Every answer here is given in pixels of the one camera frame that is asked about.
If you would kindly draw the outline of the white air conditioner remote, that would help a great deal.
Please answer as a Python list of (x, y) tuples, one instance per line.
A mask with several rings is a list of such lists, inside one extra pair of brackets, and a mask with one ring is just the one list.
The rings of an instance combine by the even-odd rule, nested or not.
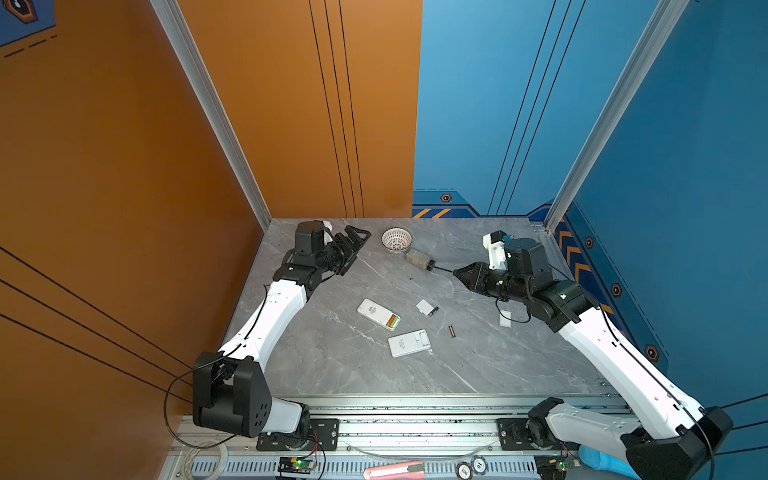
[(400, 358), (431, 349), (431, 342), (425, 329), (396, 335), (388, 339), (393, 358)]

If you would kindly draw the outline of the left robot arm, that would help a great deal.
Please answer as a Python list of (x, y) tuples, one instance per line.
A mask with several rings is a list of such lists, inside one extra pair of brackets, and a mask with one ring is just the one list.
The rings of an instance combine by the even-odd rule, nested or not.
[(348, 225), (334, 233), (326, 221), (304, 221), (262, 303), (216, 352), (203, 352), (192, 369), (193, 421), (199, 427), (256, 438), (271, 434), (292, 448), (310, 438), (309, 407), (270, 392), (264, 370), (291, 320), (323, 281), (343, 276), (371, 232)]

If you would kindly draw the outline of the white battery cover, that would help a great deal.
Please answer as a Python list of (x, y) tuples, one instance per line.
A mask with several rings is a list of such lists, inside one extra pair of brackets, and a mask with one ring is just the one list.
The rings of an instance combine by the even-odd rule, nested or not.
[(416, 305), (417, 309), (424, 315), (430, 316), (430, 311), (434, 308), (433, 305), (428, 303), (426, 300), (421, 300)]

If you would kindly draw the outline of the black yellow handled screwdriver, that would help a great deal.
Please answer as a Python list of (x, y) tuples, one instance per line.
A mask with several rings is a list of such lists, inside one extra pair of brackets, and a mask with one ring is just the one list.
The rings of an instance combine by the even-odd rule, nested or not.
[(447, 273), (450, 273), (450, 274), (452, 274), (452, 275), (453, 275), (453, 274), (455, 273), (455, 271), (456, 271), (455, 269), (449, 269), (449, 268), (446, 268), (446, 267), (441, 267), (441, 266), (438, 266), (438, 265), (432, 265), (432, 267), (431, 267), (431, 268), (432, 268), (432, 270), (437, 270), (437, 271), (447, 272)]

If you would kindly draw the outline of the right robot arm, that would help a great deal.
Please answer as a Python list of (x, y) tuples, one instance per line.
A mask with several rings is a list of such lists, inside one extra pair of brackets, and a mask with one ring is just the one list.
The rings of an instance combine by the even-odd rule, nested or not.
[(642, 479), (691, 479), (713, 467), (733, 428), (719, 407), (703, 407), (669, 380), (608, 318), (599, 302), (568, 277), (556, 278), (543, 245), (495, 231), (483, 239), (489, 259), (453, 270), (469, 291), (522, 303), (575, 347), (634, 414), (622, 419), (549, 397), (528, 413), (532, 445), (576, 443), (626, 464)]

